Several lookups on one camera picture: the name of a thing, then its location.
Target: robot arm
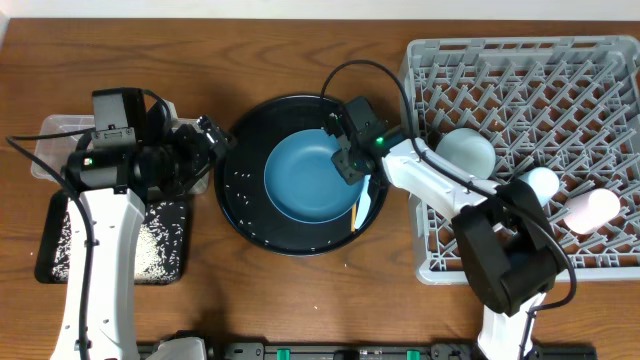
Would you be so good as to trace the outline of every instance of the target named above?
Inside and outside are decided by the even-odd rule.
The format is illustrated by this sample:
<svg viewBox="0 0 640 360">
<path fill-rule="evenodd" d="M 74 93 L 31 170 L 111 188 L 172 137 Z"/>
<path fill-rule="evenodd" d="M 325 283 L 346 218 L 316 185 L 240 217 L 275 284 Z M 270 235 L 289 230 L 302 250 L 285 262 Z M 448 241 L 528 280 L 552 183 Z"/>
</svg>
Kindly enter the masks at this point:
<svg viewBox="0 0 640 360">
<path fill-rule="evenodd" d="M 182 125 L 173 105 L 162 99 L 145 111 L 140 89 L 94 92 L 93 150 L 69 156 L 67 180 L 77 189 L 94 232 L 87 308 L 90 359 L 138 360 L 133 322 L 135 250 L 149 188 L 168 196 L 185 194 L 212 161 L 224 156 L 231 139 L 206 116 L 198 128 Z M 67 298 L 52 360 L 79 359 L 78 324 L 87 246 L 78 208 L 69 203 L 71 256 Z M 203 341 L 177 339 L 154 358 L 206 359 Z"/>
<path fill-rule="evenodd" d="M 354 99 L 345 110 L 326 124 L 327 133 L 341 144 L 332 157 L 338 172 L 349 184 L 371 174 L 383 176 L 451 221 L 469 285 L 485 305 L 478 346 L 490 360 L 517 359 L 526 326 L 533 326 L 527 322 L 528 312 L 542 303 L 556 275 L 564 270 L 563 262 L 551 250 L 546 234 L 530 220 L 509 213 L 495 198 L 470 192 L 450 176 L 526 208 L 550 233 L 533 189 L 519 180 L 498 186 L 477 179 L 438 156 L 422 139 L 415 139 L 418 150 L 444 174 L 421 160 L 399 128 L 387 131 L 366 99 Z M 495 233 L 503 226 L 517 230 L 506 245 Z M 527 353 L 531 339 L 524 343 Z"/>
</svg>

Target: blue bowl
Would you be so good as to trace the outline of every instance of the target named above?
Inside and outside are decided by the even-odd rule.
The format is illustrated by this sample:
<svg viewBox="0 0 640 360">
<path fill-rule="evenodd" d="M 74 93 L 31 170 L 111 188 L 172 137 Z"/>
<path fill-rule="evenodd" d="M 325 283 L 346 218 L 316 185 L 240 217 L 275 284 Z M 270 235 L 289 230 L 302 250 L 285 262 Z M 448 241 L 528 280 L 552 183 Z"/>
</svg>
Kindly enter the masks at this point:
<svg viewBox="0 0 640 360">
<path fill-rule="evenodd" d="M 363 181 L 342 179 L 331 156 L 340 149 L 322 129 L 289 135 L 273 149 L 264 170 L 264 185 L 273 205 L 285 216 L 308 224 L 335 220 L 360 198 Z"/>
</svg>

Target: black plate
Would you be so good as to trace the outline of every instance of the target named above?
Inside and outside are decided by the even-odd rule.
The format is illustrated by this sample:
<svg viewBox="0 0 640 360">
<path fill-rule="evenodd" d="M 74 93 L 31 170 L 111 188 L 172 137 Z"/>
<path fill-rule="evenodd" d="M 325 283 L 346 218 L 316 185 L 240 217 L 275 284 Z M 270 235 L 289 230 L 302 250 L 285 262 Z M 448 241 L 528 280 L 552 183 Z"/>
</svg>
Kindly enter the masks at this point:
<svg viewBox="0 0 640 360">
<path fill-rule="evenodd" d="M 271 151 L 287 136 L 319 129 L 339 103 L 314 95 L 270 100 L 251 110 L 231 133 L 238 143 L 215 169 L 218 203 L 233 227 L 250 242 L 283 255 L 317 255 L 348 244 L 376 218 L 387 187 L 378 176 L 369 185 L 371 210 L 363 225 L 351 232 L 351 212 L 323 224 L 290 219 L 273 206 L 264 186 L 264 168 Z"/>
</svg>

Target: white cup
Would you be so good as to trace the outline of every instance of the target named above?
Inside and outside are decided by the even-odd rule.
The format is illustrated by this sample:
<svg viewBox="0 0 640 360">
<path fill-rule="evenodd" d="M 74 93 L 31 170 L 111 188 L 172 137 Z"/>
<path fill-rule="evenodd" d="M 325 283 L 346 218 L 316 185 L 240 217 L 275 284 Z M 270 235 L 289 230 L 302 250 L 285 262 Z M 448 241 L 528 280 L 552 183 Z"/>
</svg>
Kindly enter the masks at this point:
<svg viewBox="0 0 640 360">
<path fill-rule="evenodd" d="M 569 215 L 564 223 L 569 229 L 578 234 L 591 234 L 618 215 L 620 200 L 611 190 L 595 189 L 569 199 L 565 207 Z"/>
<path fill-rule="evenodd" d="M 496 165 L 493 145 L 467 128 L 446 134 L 436 147 L 436 154 L 479 179 L 488 179 Z"/>
<path fill-rule="evenodd" d="M 521 175 L 518 179 L 531 186 L 541 206 L 547 205 L 553 195 L 560 189 L 560 179 L 558 179 L 558 175 L 556 175 L 553 170 L 545 167 L 535 168 Z"/>
</svg>

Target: wooden table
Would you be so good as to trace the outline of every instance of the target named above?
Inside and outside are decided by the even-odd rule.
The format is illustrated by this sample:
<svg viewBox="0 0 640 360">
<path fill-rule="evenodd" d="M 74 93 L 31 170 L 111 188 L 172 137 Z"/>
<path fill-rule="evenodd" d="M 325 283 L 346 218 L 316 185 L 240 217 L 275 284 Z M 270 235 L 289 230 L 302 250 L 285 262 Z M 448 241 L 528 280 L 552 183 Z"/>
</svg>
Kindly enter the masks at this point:
<svg viewBox="0 0 640 360">
<path fill-rule="evenodd" d="M 182 117 L 225 127 L 256 104 L 320 90 L 331 69 L 371 58 L 397 69 L 419 38 L 630 34 L 640 23 L 474 21 L 12 20 L 0 53 L 0 135 L 37 134 L 50 114 L 91 114 L 91 91 L 153 89 Z M 397 119 L 398 94 L 371 69 L 338 76 L 331 95 L 366 95 Z M 30 163 L 0 144 L 0 359 L 48 359 L 65 287 L 33 277 L 49 197 Z M 567 291 L 558 285 L 550 298 Z M 640 284 L 581 284 L 570 306 L 540 314 L 545 343 L 591 343 L 602 359 L 637 357 Z M 467 286 L 425 286 L 413 273 L 407 194 L 391 191 L 362 237 L 293 258 L 249 244 L 213 191 L 195 201 L 184 278 L 137 287 L 138 340 L 197 329 L 219 341 L 428 343 L 470 340 L 482 306 Z"/>
</svg>

